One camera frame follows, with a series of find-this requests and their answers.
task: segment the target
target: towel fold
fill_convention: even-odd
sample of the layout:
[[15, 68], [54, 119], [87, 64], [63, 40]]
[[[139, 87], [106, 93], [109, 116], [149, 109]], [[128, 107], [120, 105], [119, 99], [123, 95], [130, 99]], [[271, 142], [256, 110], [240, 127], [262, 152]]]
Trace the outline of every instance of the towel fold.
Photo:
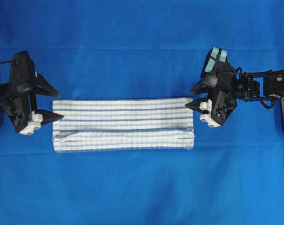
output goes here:
[[58, 100], [53, 112], [56, 152], [131, 149], [191, 149], [191, 98], [140, 100]]

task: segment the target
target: folded towel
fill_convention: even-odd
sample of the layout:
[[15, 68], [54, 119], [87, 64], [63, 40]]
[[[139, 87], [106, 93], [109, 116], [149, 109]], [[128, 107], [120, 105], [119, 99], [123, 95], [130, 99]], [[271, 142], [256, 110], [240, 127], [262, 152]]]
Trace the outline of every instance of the folded towel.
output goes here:
[[191, 149], [191, 98], [139, 100], [58, 100], [53, 112], [56, 152], [131, 149]]

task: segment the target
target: blue backdrop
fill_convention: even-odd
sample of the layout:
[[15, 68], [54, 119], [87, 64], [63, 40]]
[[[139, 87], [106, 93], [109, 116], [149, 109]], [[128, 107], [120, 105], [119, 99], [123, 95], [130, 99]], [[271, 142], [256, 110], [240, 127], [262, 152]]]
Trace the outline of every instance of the blue backdrop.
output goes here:
[[[187, 96], [214, 45], [234, 67], [284, 69], [284, 1], [0, 0], [0, 60], [28, 50], [62, 99]], [[239, 101], [214, 129], [194, 116], [191, 151], [60, 155], [51, 125], [24, 136], [5, 118], [0, 224], [283, 225], [279, 105]]]

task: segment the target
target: blue striped cloth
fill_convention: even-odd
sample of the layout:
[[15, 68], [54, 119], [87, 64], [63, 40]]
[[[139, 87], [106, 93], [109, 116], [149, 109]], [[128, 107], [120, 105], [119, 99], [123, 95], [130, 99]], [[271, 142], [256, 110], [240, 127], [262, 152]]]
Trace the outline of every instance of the blue striped cloth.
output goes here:
[[190, 149], [194, 145], [191, 98], [58, 100], [53, 111], [57, 152], [130, 149]]

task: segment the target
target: cable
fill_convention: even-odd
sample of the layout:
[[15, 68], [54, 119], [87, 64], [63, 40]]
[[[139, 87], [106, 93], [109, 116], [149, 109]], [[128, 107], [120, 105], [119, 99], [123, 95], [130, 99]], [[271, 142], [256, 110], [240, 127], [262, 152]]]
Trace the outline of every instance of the cable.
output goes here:
[[258, 73], [238, 73], [238, 72], [228, 72], [228, 71], [218, 71], [218, 73], [223, 73], [223, 74], [237, 74], [237, 75], [249, 75], [249, 76], [253, 76], [253, 77], [271, 77], [271, 78], [278, 78], [281, 76], [277, 76], [277, 75], [271, 75], [271, 74], [267, 74], [268, 71], [266, 72], [258, 72]]
[[270, 103], [271, 105], [267, 105], [266, 103], [264, 103], [263, 99], [260, 99], [260, 103], [262, 104], [262, 106], [264, 106], [266, 109], [272, 109], [275, 105], [275, 100], [274, 99], [270, 99]]
[[6, 63], [12, 63], [13, 61], [3, 61], [3, 62], [0, 62], [0, 65], [1, 64], [6, 64]]
[[237, 71], [237, 72], [240, 71], [239, 73], [241, 73], [241, 72], [242, 72], [242, 68], [241, 68], [241, 67], [238, 67], [238, 68], [236, 69], [236, 71]]

